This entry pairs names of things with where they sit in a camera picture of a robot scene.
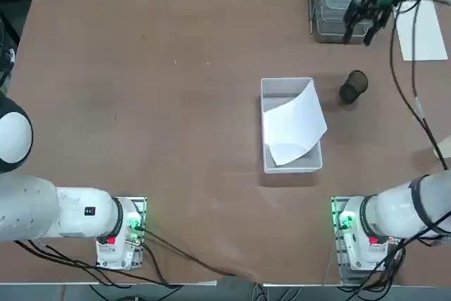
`floor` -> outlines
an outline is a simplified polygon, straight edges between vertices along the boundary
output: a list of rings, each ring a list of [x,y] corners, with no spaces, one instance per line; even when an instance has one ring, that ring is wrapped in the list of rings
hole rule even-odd
[[[21,33],[27,12],[30,7],[30,1],[20,1],[15,3],[1,4],[1,9],[8,16],[14,28]],[[250,300],[254,284],[243,281],[238,278],[224,278],[213,286],[185,286],[181,291],[174,293],[167,300]],[[96,287],[96,289],[106,297],[107,300],[117,300],[124,296],[141,295],[146,300],[158,300],[168,293],[165,287],[156,285],[139,285],[131,289],[118,290],[110,287]],[[287,291],[284,287],[272,287],[268,292],[268,300],[279,300]],[[101,300],[94,292],[85,285],[0,285],[0,295],[5,301],[28,301],[35,300],[36,295],[41,295],[41,300],[46,301],[78,301],[78,300]],[[451,288],[404,288],[394,287],[388,293],[384,300],[402,301],[402,300],[449,300]],[[334,287],[305,287],[296,297],[296,300],[346,300],[346,294]]]

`white plastic bin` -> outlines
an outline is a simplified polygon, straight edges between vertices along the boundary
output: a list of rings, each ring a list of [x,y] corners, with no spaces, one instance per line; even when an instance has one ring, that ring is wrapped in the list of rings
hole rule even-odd
[[[308,85],[311,78],[265,78],[261,79],[261,135],[263,145],[263,166],[267,174],[272,173],[310,173],[323,167],[321,143],[318,141],[304,156],[282,166],[274,163],[269,146],[264,143],[264,112],[286,104],[297,97]]]

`white sheet of paper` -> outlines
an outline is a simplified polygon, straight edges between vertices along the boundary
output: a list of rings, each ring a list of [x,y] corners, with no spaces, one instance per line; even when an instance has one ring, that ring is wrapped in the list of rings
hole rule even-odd
[[[313,80],[292,101],[264,113],[264,142],[278,166],[306,154],[326,131]]]
[[[404,1],[401,11],[414,5],[415,0]],[[415,34],[415,60],[447,60],[445,43],[438,23],[434,2],[422,0],[419,4],[418,18],[416,19]],[[412,60],[412,26],[415,10],[399,14],[397,19],[397,36],[400,40],[402,58]]]

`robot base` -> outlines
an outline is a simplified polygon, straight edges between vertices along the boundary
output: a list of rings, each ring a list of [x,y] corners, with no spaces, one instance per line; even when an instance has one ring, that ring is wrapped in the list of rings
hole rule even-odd
[[[362,228],[359,216],[364,197],[352,197],[338,217],[338,225],[345,241],[350,267],[353,270],[371,271],[388,253],[388,239],[369,237]]]
[[[135,226],[145,227],[147,198],[116,197],[123,208],[123,222],[118,236],[106,243],[96,240],[97,266],[109,269],[137,269],[142,267],[144,232]]]
[[[352,269],[351,259],[348,254],[348,246],[345,242],[345,236],[340,227],[340,215],[345,210],[348,201],[352,199],[351,197],[332,197],[332,217],[333,217],[333,227],[335,234],[335,248],[337,253],[338,270],[340,273],[340,281],[343,285],[359,285],[367,276],[368,271],[360,269]],[[389,249],[392,250],[396,247],[396,244],[389,242]],[[353,266],[357,267],[358,259],[353,259]]]

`brown table surface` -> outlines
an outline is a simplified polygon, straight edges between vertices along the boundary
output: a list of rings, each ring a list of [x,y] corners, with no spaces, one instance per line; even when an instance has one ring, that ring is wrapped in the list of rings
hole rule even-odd
[[[451,41],[451,12],[439,10]],[[146,195],[148,225],[218,268],[267,283],[323,283],[333,227],[330,197],[368,195],[440,170],[388,67],[390,29],[369,48],[318,44],[307,0],[34,0],[11,97],[30,115],[35,144],[23,173],[55,185]],[[410,94],[410,63],[395,64]],[[450,64],[418,65],[418,88],[438,140]],[[369,88],[337,104],[353,69]],[[265,175],[262,78],[313,77],[328,124],[324,167]],[[95,262],[93,239],[51,243]],[[155,247],[170,281],[219,278]],[[76,269],[1,244],[2,282],[92,281]],[[412,244],[402,285],[451,285],[449,248]],[[136,271],[155,278],[146,259]],[[327,283],[339,283],[335,255]],[[116,281],[130,279],[115,277]]]

